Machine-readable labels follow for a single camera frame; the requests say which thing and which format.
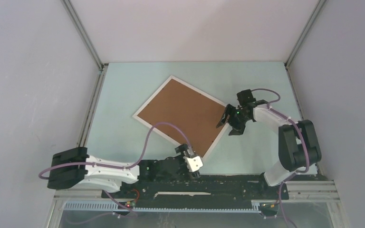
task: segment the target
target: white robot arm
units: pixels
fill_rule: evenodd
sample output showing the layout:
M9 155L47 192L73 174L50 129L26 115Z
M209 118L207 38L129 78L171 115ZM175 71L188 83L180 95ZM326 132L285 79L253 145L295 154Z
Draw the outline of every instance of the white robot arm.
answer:
M140 160L133 166L131 163L96 158L87 154L87 148L77 147L55 154L48 169L49 177L45 179L48 179L47 187L50 189L102 189L115 193L120 191L122 183L133 184L164 177L171 180L181 176L200 177L201 157L186 144L175 148L175 152L179 155L164 160Z
M321 160L321 152L317 140L314 125L309 120L298 121L286 117L282 113L273 110L265 100L256 100L251 90L243 90L237 93L240 105L236 108L228 104L221 121L216 127L220 127L226 121L232 126L229 135L242 135L246 122L262 122L279 137L279 161L261 175L261 181L265 187L277 186L288 178L298 168L306 166L306 158L303 146L299 140L295 124L301 131L307 149L309 164Z

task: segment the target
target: gray wall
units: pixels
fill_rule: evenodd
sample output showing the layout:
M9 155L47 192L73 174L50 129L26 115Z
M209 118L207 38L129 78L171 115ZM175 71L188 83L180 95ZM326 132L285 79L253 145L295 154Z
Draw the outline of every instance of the gray wall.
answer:
M351 227L365 226L365 1L328 1L291 67L322 166Z
M98 70L59 0L0 0L0 227L42 227L37 174L76 146Z

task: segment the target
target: purple cable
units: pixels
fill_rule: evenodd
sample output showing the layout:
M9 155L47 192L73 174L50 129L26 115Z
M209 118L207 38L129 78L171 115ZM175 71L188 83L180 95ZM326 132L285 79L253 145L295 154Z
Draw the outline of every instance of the purple cable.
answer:
M297 132L297 134L299 136L299 139L301 141L301 146L303 147L303 151L304 151L304 157L306 159L306 169L304 171L296 171L296 172L300 172L300 173L306 173L306 172L308 172L308 170L310 168L310 160L309 160L309 157L308 157L308 151L307 151L306 143L304 141L304 138L303 138L303 135L301 134L300 129L298 128L298 126L296 125L296 123L292 119L290 119L289 117L287 117L283 113L281 113L281 112L273 109L272 107L270 107L270 104L271 103L275 103L275 102L280 101L280 95L277 92L275 92L275 91L273 91L271 89L264 89L264 88L253 89L252 92L253 91L259 91L259 90L268 91L268 92L274 93L275 95L278 96L278 98L276 100L273 100L273 101L270 101L270 102L267 103L267 108L271 112L275 113L276 115L282 117L285 120L288 120L288 122L291 123L293 125L293 127L295 128L295 130L296 130L296 132ZM282 217L285 220L286 226L289 227L289 222L290 222L295 228L297 228L297 226L295 225L295 223L292 220L290 220L289 218L286 217L285 211L283 209L283 204L282 204L282 187L283 187L283 184L285 182L291 180L294 176L296 176L296 172L292 173L289 177L287 177L284 181L282 181L282 183L279 185L279 191L278 191L278 195L279 195L279 206L280 206L280 210L282 211Z
M100 167L106 167L106 168L112 168L112 169L119 169L119 170L133 168L133 167L137 166L139 164L139 162L142 160L142 158L144 157L144 154L145 154L145 151L146 151L146 147L147 147L147 142L149 141L149 136L152 133L153 129L155 127L159 126L159 125L169 125L169 126L173 127L174 129L176 129L184 137L184 139L186 140L186 142L188 144L188 147L192 150L191 143L188 140L187 136L176 125L174 125L172 123L168 123L168 122L158 122L158 123L156 123L155 125L153 125L149 129L149 132L146 135L146 139L145 139L145 143L144 143L144 148L142 150L141 156L139 157L138 161L136 161L135 163L133 163L130 166L123 167L123 166L107 165L107 164L94 163L94 162L71 162L71 163L65 163L65 164L60 164L60 165L55 165L55 166L49 167L49 168L41 171L38 174L38 177L40 177L43 180L48 180L48 177L44 177L43 176L44 173L46 173L48 171L51 171L51 170L55 170L55 169L59 169L59 168L67 167L67 166L74 166L74 165L91 165L91 166L97 165L97 166L100 166Z
M123 208L123 209L125 209L125 210L128 210L130 213L132 213L133 215L134 215L134 217L137 217L138 216L138 214L135 212L135 211L133 211L133 210L131 210L130 208L128 208L128 207L125 207L124 205L122 205L121 203L119 203L117 200L115 200L111 195L110 195L110 193L108 193L107 191L104 191L104 193L116 204L116 205L118 205L119 207L121 207L121 208ZM107 212L107 213L103 213L103 214L99 214L99 215L97 215L97 216L94 216L94 217L92 217L92 218L89 218L88 220L85 220L85 221L81 221L81 222L73 222L73 221L69 221L67 218L65 219L65 221L67 222L67 223L69 223L69 224L71 224L71 225L81 225L81 224L85 224L85 223L88 223L88 222L90 222L90 221L92 221L92 220L95 220L95 219L97 219L97 218L99 218L99 217L102 217L102 216L106 216L106 215L117 215L117 216L119 216L119 217L124 217L124 218L130 218L130 217L132 217L132 216L125 216L125 215L120 215L120 214L117 214L117 213L115 213L115 212Z
M177 127L175 126L174 124L172 123L168 123L168 122L158 122L156 123L155 125L153 125L150 129L149 129L149 132L147 133L146 135L146 139L145 139L145 142L144 142L144 148L142 150L142 154L141 156L139 157L138 161L136 161L135 163L133 163L132 165L130 166L126 166L126 167L122 167L122 166L116 166L116 165L107 165L107 164L101 164L101 163L94 163L94 162L71 162L71 163L65 163L65 164L60 164L60 165L55 165L55 166L52 166L52 167L49 167L47 169L44 169L43 171L41 171L39 174L38 174L38 177L40 177L41 179L43 180L48 180L49 177L44 177L43 174L48 172L48 171L52 171L52 170L55 170L55 169L59 169L59 168L63 168L63 167L67 167L67 166L75 166L75 165L91 165L91 166L100 166L100 167L106 167L106 168L113 168L113 169L119 169L119 170L123 170L123 169L130 169L130 168L133 168L135 166L137 166L139 164L139 162L142 160L142 158L144 157L144 154L145 154L145 151L146 151L146 147L147 147L147 143L149 141L149 136L150 134L152 133L153 129L159 125L169 125L171 127L173 127L174 129L176 129L183 137L184 139L186 140L187 144L188 144L188 147L192 150L192 145L190 143L190 141L188 140L187 136ZM110 193L108 193L107 191L104 191L105 194L116 204L118 205L119 207L121 208L124 208L126 210L128 210L129 212L133 213L135 216L137 216L137 213L134 212L133 210L125 207L124 205L120 204L119 202L117 202L117 200L115 200L111 195ZM84 224L84 223L87 223L87 222L90 222L96 218L99 218L101 216L104 216L104 215L108 215L109 213L104 213L104 214L100 214L98 216L95 216L91 219L88 219L86 221L83 221L83 222L70 222L68 221L68 223L70 224L74 224L74 225L78 225L78 224Z
M71 225L81 225L81 224L85 224L85 223L88 223L90 221L93 221L99 217L102 217L102 216L106 216L106 215L112 215L113 213L112 212L107 212L107 213L103 213L103 214L99 214L97 216L94 216L92 218L89 218L88 220L85 220L85 221L81 221L81 222L73 222L73 221L69 221L67 218L65 218L65 221Z

